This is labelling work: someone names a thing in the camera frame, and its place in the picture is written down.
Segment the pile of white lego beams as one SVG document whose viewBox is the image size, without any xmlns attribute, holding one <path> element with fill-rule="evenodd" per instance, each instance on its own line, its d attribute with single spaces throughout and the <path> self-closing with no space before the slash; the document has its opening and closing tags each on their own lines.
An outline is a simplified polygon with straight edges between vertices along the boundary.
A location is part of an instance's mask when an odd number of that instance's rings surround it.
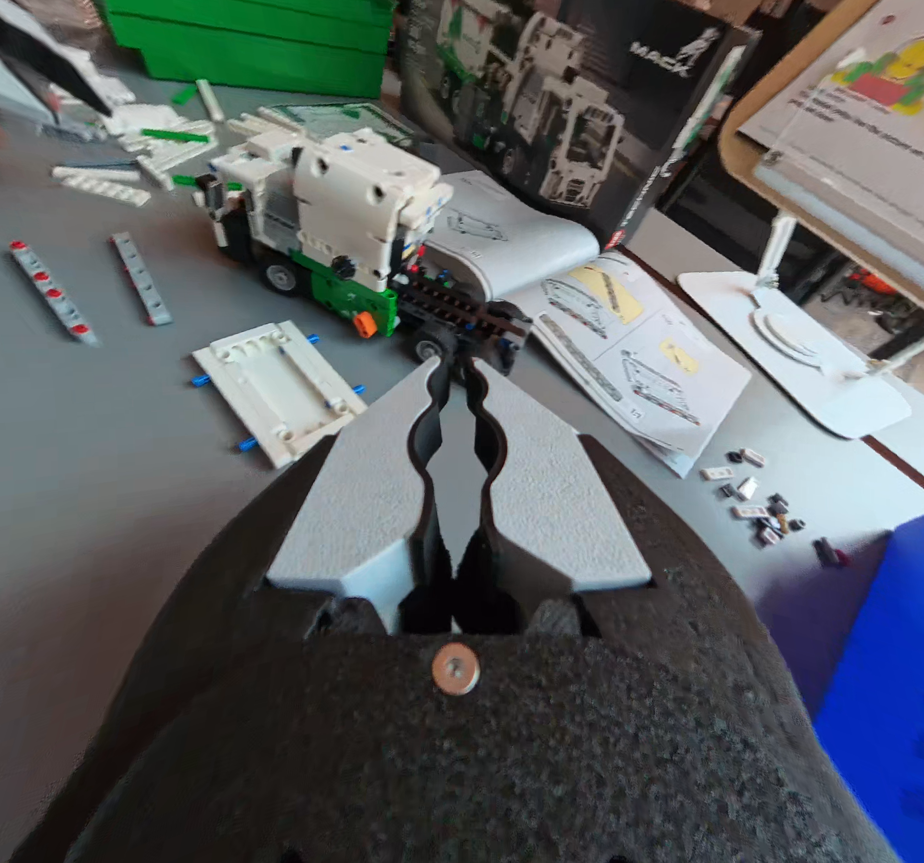
<svg viewBox="0 0 924 863">
<path fill-rule="evenodd" d="M 165 191 L 175 187 L 174 171 L 211 152 L 218 145 L 217 126 L 225 113 L 206 79 L 197 79 L 170 104 L 137 102 L 120 92 L 109 116 L 90 116 L 64 94 L 62 131 L 85 143 L 114 142 L 122 157 L 78 158 L 55 164 L 49 175 L 56 184 L 130 207 L 146 205 L 152 195 L 144 179 Z"/>
</svg>

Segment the dark lego set box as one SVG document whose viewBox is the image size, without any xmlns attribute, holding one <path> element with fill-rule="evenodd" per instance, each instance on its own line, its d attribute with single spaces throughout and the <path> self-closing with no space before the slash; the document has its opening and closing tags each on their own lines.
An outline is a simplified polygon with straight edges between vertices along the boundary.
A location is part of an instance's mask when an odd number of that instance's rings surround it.
<svg viewBox="0 0 924 863">
<path fill-rule="evenodd" d="M 400 105 L 519 198 L 614 247 L 756 44 L 678 0 L 410 0 Z"/>
</svg>

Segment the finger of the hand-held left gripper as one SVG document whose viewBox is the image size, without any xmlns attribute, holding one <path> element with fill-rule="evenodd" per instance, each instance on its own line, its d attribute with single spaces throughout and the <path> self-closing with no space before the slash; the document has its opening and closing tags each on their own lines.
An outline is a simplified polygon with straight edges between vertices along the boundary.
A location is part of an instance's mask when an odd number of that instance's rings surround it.
<svg viewBox="0 0 924 863">
<path fill-rule="evenodd" d="M 1 110 L 37 126 L 59 126 L 59 101 L 50 81 L 17 58 L 1 58 Z"/>
<path fill-rule="evenodd" d="M 63 46 L 13 0 L 1 0 L 1 58 L 17 58 L 35 67 L 71 97 L 102 116 L 111 116 L 109 104 Z"/>
</svg>

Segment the grey lego beam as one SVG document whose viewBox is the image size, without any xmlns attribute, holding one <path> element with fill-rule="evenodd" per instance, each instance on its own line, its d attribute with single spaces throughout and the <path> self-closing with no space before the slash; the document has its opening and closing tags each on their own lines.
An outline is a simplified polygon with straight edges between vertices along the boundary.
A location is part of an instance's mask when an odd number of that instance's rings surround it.
<svg viewBox="0 0 924 863">
<path fill-rule="evenodd" d="M 113 233 L 109 242 L 119 256 L 125 274 L 138 296 L 147 323 L 160 327 L 174 322 L 172 313 L 157 289 L 141 250 L 127 232 Z"/>
<path fill-rule="evenodd" d="M 98 348 L 100 341 L 95 330 L 80 313 L 44 260 L 28 244 L 21 241 L 10 242 L 8 249 L 10 256 L 30 280 L 66 333 L 76 342 Z"/>
</svg>

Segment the printed instruction sheet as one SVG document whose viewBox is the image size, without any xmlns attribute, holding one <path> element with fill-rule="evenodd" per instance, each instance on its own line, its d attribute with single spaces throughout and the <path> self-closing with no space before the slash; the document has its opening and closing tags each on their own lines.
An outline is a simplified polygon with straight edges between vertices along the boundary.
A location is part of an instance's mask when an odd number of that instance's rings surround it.
<svg viewBox="0 0 924 863">
<path fill-rule="evenodd" d="M 922 240 L 923 0 L 880 0 L 742 132 L 778 176 Z"/>
</svg>

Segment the white lego panel frame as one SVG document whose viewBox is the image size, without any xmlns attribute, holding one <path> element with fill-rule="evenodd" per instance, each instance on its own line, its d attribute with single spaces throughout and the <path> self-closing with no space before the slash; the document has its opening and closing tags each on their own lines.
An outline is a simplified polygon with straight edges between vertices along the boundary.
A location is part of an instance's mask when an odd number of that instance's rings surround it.
<svg viewBox="0 0 924 863">
<path fill-rule="evenodd" d="M 282 469 L 367 410 L 364 386 L 347 383 L 319 340 L 293 321 L 270 322 L 192 352 L 202 371 L 192 384 L 213 386 L 248 431 L 238 452 L 260 449 Z"/>
</svg>

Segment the pile of small lego tiles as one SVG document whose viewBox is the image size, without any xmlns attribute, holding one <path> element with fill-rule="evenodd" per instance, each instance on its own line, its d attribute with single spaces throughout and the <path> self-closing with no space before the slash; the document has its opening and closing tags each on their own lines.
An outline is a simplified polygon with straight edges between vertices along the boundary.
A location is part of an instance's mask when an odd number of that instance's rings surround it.
<svg viewBox="0 0 924 863">
<path fill-rule="evenodd" d="M 697 471 L 704 483 L 716 486 L 716 500 L 728 505 L 733 521 L 748 528 L 754 544 L 761 549 L 774 547 L 808 526 L 802 517 L 794 515 L 790 501 L 780 492 L 760 496 L 763 486 L 757 473 L 768 463 L 765 454 L 742 446 L 728 451 L 723 464 L 706 465 Z"/>
</svg>

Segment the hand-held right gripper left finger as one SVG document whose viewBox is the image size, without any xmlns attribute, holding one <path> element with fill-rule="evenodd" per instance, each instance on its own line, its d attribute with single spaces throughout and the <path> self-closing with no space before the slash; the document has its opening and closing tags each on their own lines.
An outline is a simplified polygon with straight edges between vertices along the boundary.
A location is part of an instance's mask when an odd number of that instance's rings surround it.
<svg viewBox="0 0 924 863">
<path fill-rule="evenodd" d="M 265 578 L 277 589 L 371 603 L 385 629 L 443 579 L 427 464 L 442 444 L 443 362 L 431 357 L 341 430 Z"/>
</svg>

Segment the blue plastic bin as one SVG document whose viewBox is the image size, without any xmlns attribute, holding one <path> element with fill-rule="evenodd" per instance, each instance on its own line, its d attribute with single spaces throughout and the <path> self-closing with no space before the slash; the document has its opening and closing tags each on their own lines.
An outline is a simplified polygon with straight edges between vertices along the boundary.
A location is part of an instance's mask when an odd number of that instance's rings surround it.
<svg viewBox="0 0 924 863">
<path fill-rule="evenodd" d="M 889 539 L 814 722 L 904 861 L 923 860 L 923 518 Z"/>
</svg>

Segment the lego instruction booklet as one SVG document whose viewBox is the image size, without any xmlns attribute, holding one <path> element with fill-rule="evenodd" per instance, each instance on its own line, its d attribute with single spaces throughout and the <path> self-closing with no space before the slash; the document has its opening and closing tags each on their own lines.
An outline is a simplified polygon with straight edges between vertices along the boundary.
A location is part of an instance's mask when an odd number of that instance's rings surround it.
<svg viewBox="0 0 924 863">
<path fill-rule="evenodd" d="M 686 477 L 750 379 L 642 268 L 586 227 L 535 210 L 478 171 L 453 196 L 424 266 L 477 299 L 514 304 L 588 397 Z"/>
</svg>

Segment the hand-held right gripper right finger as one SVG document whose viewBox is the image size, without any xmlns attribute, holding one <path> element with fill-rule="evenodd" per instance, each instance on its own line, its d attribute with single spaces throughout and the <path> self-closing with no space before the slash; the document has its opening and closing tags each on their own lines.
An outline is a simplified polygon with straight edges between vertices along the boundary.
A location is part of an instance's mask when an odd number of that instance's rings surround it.
<svg viewBox="0 0 924 863">
<path fill-rule="evenodd" d="M 481 360 L 466 372 L 475 418 L 481 552 L 466 580 L 511 601 L 518 618 L 575 594 L 633 590 L 653 571 L 582 435 Z"/>
</svg>

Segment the nested green plastic bins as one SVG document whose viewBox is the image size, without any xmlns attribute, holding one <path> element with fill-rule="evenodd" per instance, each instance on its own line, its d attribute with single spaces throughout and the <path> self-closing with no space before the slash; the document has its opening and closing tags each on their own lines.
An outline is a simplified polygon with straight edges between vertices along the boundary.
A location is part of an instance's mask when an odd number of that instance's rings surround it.
<svg viewBox="0 0 924 863">
<path fill-rule="evenodd" d="M 161 80 L 377 98 L 395 0 L 98 0 Z"/>
</svg>

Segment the white green lego truck model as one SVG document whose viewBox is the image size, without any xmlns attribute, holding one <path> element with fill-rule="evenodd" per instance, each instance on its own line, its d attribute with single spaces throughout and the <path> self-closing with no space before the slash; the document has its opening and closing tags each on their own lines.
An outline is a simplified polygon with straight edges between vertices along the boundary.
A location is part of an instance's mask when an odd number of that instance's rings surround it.
<svg viewBox="0 0 924 863">
<path fill-rule="evenodd" d="M 426 255 L 452 195 L 436 165 L 372 129 L 323 141 L 261 131 L 193 189 L 219 251 L 271 291 L 311 299 L 364 339 L 408 328 L 419 361 L 478 357 L 507 376 L 532 320 Z"/>
</svg>

